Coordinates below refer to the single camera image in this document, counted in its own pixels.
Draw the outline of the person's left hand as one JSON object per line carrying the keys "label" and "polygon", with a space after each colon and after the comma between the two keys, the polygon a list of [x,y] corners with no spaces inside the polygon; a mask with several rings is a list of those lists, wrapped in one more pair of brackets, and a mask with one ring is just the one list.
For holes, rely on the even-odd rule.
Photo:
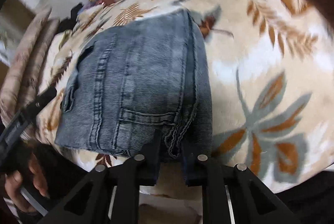
{"label": "person's left hand", "polygon": [[46,178],[36,157],[39,143],[20,141],[7,152],[1,171],[6,174],[5,190],[14,205],[24,213],[48,213]]}

